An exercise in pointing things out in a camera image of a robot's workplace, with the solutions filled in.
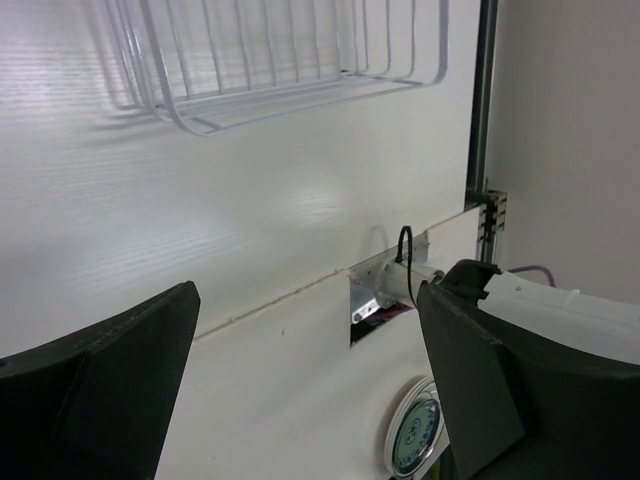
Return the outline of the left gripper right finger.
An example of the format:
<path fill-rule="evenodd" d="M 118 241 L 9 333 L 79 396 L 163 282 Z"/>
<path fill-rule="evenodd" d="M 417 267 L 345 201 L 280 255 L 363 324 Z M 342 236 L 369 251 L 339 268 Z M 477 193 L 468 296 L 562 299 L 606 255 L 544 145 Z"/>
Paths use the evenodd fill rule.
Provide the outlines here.
<path fill-rule="evenodd" d="M 417 306 L 462 479 L 636 479 L 639 368 L 424 284 Z"/>

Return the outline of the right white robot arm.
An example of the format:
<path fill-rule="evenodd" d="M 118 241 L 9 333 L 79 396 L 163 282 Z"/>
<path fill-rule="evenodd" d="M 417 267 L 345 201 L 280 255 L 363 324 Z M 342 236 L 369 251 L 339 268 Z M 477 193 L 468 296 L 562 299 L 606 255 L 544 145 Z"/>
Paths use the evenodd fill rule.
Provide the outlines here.
<path fill-rule="evenodd" d="M 475 260 L 461 260 L 446 273 L 391 260 L 375 281 L 376 296 L 410 305 L 424 282 L 447 287 L 484 312 L 557 342 L 639 343 L 637 305 L 534 283 Z"/>

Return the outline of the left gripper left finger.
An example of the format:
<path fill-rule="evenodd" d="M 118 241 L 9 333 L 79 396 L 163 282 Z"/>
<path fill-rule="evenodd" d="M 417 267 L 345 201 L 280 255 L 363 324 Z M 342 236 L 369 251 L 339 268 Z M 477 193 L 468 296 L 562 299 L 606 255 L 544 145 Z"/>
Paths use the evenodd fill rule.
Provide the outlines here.
<path fill-rule="evenodd" d="M 2 478 L 154 478 L 200 304 L 187 281 L 2 358 Z"/>

